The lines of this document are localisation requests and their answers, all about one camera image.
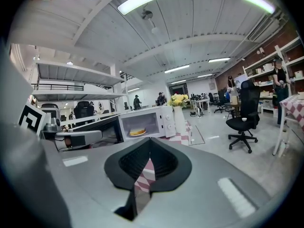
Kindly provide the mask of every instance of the white ceiling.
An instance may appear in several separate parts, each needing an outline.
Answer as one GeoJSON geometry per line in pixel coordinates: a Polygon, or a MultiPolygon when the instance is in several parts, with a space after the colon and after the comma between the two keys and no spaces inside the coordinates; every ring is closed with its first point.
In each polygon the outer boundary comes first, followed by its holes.
{"type": "Polygon", "coordinates": [[[218,73],[234,63],[256,46],[245,40],[238,47],[264,16],[243,0],[156,0],[145,7],[160,31],[154,35],[150,22],[141,18],[143,6],[125,16],[117,10],[124,1],[30,0],[12,27],[11,42],[39,46],[44,59],[72,60],[107,72],[119,64],[141,80],[169,83],[218,73]],[[228,56],[228,64],[208,63],[228,56]]]}

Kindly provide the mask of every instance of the plate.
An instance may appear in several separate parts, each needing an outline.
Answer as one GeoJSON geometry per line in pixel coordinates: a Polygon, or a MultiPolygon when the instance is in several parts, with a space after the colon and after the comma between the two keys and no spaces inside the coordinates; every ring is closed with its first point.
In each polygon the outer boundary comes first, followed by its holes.
{"type": "Polygon", "coordinates": [[[137,134],[137,135],[130,135],[131,137],[137,137],[137,136],[140,136],[140,135],[143,135],[143,134],[145,134],[147,132],[147,130],[146,131],[144,131],[143,133],[140,133],[140,134],[137,134]]]}

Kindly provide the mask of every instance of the flower bouquet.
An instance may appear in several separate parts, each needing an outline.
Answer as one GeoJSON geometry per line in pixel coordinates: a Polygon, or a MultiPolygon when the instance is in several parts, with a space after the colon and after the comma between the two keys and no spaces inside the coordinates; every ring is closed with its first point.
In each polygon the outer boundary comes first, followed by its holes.
{"type": "Polygon", "coordinates": [[[171,99],[168,102],[168,105],[172,105],[173,107],[175,106],[181,106],[185,107],[186,104],[189,102],[189,97],[187,95],[172,95],[171,99]]]}

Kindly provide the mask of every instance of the table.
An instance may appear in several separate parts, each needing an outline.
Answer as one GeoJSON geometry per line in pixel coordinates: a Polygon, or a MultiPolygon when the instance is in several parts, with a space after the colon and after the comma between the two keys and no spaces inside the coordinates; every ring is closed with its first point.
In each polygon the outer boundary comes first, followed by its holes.
{"type": "Polygon", "coordinates": [[[197,103],[199,103],[199,105],[200,105],[200,103],[203,103],[203,102],[207,102],[207,105],[208,105],[208,113],[210,113],[209,99],[199,100],[199,101],[192,101],[192,103],[193,103],[193,108],[196,109],[196,108],[197,108],[197,103]]]}
{"type": "MultiPolygon", "coordinates": [[[[172,142],[176,142],[176,143],[188,146],[189,141],[190,141],[192,126],[188,121],[186,121],[185,124],[186,124],[186,133],[185,134],[176,133],[176,135],[173,137],[170,137],[170,138],[162,137],[162,139],[166,139],[166,140],[169,140],[172,142]]],[[[153,182],[155,182],[154,166],[153,166],[151,159],[149,159],[149,161],[146,164],[146,166],[144,167],[140,177],[136,180],[134,185],[135,185],[135,188],[138,190],[141,190],[144,192],[149,192],[150,185],[153,182]]]]}
{"type": "MultiPolygon", "coordinates": [[[[304,100],[299,100],[298,95],[292,95],[292,96],[286,98],[285,100],[281,101],[280,105],[282,107],[280,134],[279,134],[279,138],[276,142],[275,149],[272,153],[273,155],[276,155],[276,152],[281,143],[282,132],[283,132],[285,121],[292,121],[292,122],[299,123],[304,132],[304,100]],[[286,114],[291,114],[294,118],[291,118],[290,116],[286,116],[286,114]]],[[[279,151],[279,157],[282,156],[284,148],[285,148],[285,145],[282,145],[282,148],[279,151]]]]}
{"type": "Polygon", "coordinates": [[[237,104],[232,104],[232,102],[225,103],[227,107],[234,107],[236,109],[236,116],[239,116],[239,108],[241,107],[241,102],[239,101],[237,104]]]}

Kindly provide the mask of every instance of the man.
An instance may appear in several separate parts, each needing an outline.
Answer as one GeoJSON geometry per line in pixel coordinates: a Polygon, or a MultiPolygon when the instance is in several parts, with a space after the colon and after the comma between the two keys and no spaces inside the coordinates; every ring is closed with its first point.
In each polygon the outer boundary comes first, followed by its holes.
{"type": "Polygon", "coordinates": [[[166,97],[162,94],[162,92],[159,92],[158,93],[158,98],[157,98],[157,105],[160,106],[160,105],[163,105],[166,103],[166,97]]]}
{"type": "Polygon", "coordinates": [[[133,105],[134,105],[134,110],[140,110],[141,109],[141,102],[138,99],[138,95],[135,96],[135,99],[133,101],[133,105]]]}

